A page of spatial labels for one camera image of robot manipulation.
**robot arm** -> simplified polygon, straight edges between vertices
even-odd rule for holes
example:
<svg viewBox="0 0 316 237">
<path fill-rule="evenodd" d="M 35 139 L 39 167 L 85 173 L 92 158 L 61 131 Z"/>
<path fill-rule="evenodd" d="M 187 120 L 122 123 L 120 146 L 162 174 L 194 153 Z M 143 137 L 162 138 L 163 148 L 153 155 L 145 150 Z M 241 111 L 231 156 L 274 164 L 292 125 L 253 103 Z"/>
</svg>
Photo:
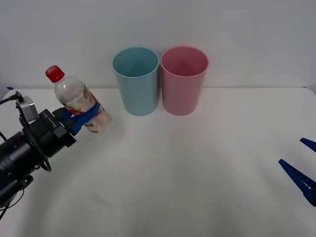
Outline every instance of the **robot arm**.
<svg viewBox="0 0 316 237">
<path fill-rule="evenodd" d="M 6 208 L 3 212 L 16 194 L 32 183 L 33 171 L 39 168 L 51 171 L 48 159 L 64 146 L 70 147 L 76 142 L 74 136 L 97 114 L 100 106 L 96 103 L 86 113 L 75 117 L 66 108 L 53 113 L 45 109 L 38 114 L 28 96 L 22 97 L 16 92 L 10 98 L 4 101 L 16 99 L 23 129 L 0 145 L 0 208 Z"/>
</svg>

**white wall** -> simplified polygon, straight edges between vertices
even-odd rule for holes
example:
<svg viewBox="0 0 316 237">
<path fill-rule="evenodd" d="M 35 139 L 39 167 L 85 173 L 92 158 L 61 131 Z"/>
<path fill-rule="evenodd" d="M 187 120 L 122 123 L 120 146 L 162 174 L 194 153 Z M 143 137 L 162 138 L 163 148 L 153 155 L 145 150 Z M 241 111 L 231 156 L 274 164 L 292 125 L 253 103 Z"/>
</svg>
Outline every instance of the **white wall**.
<svg viewBox="0 0 316 237">
<path fill-rule="evenodd" d="M 206 86 L 316 84 L 315 0 L 2 0 L 0 79 L 50 85 L 53 64 L 90 86 L 116 86 L 129 46 L 204 50 Z"/>
</svg>

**blue cup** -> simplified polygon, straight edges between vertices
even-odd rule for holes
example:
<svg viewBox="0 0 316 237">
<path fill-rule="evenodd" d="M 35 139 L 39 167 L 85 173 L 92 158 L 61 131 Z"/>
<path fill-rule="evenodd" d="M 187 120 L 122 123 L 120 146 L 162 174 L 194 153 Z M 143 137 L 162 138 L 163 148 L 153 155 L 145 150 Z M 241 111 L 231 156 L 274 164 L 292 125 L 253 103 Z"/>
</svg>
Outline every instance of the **blue cup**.
<svg viewBox="0 0 316 237">
<path fill-rule="evenodd" d="M 146 48 L 128 48 L 113 60 L 118 87 L 127 112 L 136 116 L 152 113 L 158 105 L 158 55 Z"/>
</svg>

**plastic cup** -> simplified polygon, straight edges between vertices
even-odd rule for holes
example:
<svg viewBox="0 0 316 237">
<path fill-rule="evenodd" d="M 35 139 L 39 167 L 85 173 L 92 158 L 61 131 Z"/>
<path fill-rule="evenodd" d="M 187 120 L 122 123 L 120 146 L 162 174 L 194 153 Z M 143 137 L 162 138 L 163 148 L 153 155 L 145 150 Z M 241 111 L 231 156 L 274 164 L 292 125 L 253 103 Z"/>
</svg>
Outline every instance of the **plastic cup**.
<svg viewBox="0 0 316 237">
<path fill-rule="evenodd" d="M 164 108 L 174 115 L 192 113 L 208 68 L 207 56 L 193 47 L 175 47 L 162 55 L 161 67 Z"/>
<path fill-rule="evenodd" d="M 146 48 L 128 48 L 113 60 L 118 87 L 127 112 L 136 116 L 152 113 L 158 105 L 158 55 Z"/>
</svg>

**table surface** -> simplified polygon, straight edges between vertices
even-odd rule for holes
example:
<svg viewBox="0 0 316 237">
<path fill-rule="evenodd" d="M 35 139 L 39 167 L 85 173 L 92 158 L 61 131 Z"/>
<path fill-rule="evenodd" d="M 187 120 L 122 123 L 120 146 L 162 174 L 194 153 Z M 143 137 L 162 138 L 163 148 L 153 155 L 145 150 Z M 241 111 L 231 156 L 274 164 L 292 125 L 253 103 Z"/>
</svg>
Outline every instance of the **table surface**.
<svg viewBox="0 0 316 237">
<path fill-rule="evenodd" d="M 20 89 L 38 112 L 60 107 L 51 89 Z M 160 103 L 129 115 L 118 89 L 92 89 L 113 116 L 34 173 L 0 221 L 3 237 L 314 237 L 316 208 L 278 164 L 316 179 L 316 97 L 305 88 L 206 88 L 189 116 Z M 14 102 L 0 130 L 22 126 Z"/>
</svg>

